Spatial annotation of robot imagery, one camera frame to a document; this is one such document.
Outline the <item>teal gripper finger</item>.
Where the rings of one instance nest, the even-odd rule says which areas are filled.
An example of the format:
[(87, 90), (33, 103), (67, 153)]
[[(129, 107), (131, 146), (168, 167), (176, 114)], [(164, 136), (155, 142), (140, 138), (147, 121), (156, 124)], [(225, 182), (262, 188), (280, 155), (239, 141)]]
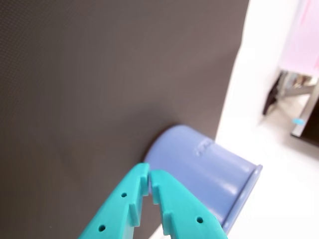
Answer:
[(140, 226), (143, 197), (149, 195), (149, 164), (134, 166), (102, 204), (80, 239), (132, 239)]
[(153, 203), (159, 205), (163, 234), (172, 239), (226, 239), (217, 218), (178, 180), (150, 172)]

